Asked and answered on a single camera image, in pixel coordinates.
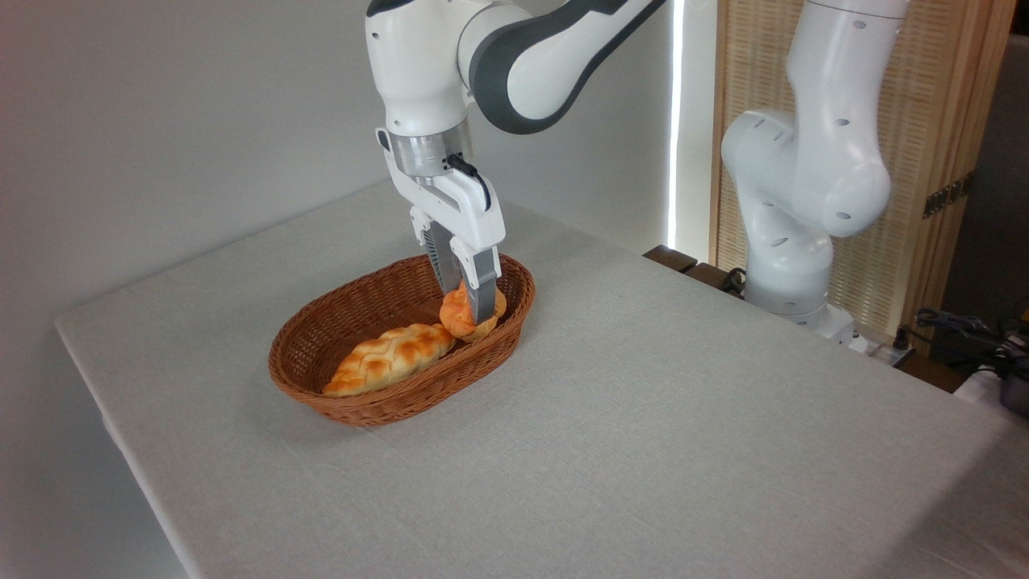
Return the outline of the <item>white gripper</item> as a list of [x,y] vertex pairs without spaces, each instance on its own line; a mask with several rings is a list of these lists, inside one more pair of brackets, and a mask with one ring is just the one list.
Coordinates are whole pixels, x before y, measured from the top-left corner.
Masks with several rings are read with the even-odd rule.
[[425,248],[441,292],[452,292],[463,279],[474,325],[493,318],[501,276],[496,246],[506,231],[491,184],[456,169],[418,179],[405,175],[400,171],[400,144],[389,142],[392,134],[383,126],[376,128],[376,137],[394,187],[412,205],[409,216],[416,241]]

